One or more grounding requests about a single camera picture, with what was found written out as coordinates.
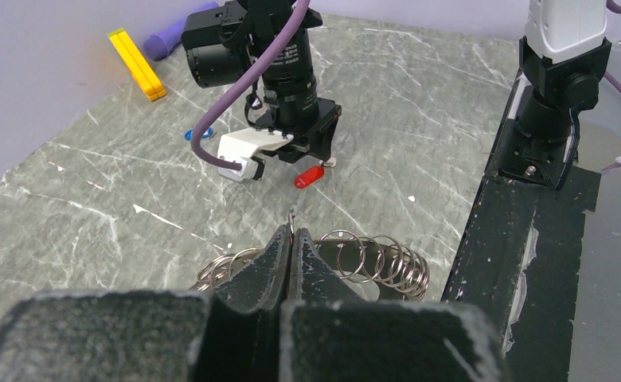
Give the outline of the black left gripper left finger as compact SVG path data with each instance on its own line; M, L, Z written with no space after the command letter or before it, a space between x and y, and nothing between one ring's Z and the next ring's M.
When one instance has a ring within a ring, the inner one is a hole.
M51 290L0 325L0 381L276 381L292 234L212 290Z

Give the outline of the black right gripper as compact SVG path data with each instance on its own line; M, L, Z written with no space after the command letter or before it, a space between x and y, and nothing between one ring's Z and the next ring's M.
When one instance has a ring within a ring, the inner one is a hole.
M284 145L278 149L263 149L268 157L296 163L310 156L321 161L331 157L331 144L342 114L342 107L330 99L284 97L277 101L258 97L247 98L247 112L262 111L264 115L248 124L263 131L279 132Z

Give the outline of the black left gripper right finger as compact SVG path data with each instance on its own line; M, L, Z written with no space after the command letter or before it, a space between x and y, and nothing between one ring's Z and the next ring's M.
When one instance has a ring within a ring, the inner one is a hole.
M295 233L279 324L281 381L506 381L499 336L478 307L352 291Z

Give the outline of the metal disc with keyrings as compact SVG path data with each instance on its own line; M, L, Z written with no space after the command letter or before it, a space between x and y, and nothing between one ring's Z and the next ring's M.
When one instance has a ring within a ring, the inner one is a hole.
M392 236L339 228L314 238L290 213L265 245L219 255L190 288L248 311L294 300L421 301L429 279L425 256Z

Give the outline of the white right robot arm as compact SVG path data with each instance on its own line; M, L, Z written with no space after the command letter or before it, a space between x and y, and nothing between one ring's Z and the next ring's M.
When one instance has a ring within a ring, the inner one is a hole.
M582 111L599 101L612 44L609 1L532 1L519 69L487 168L561 189L575 162ZM328 161L341 116L317 93L308 32L322 24L307 1L230 1L186 19L181 44L201 88L226 86L190 145L222 177L259 180L265 158Z

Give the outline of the red tag key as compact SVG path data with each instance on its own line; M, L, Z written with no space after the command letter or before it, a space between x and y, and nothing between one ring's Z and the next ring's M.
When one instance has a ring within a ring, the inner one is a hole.
M293 185L296 189L305 189L310 185L313 185L316 181L322 179L326 171L334 168L336 165L336 157L330 157L325 161L320 161L317 165L314 165L298 174L293 181Z

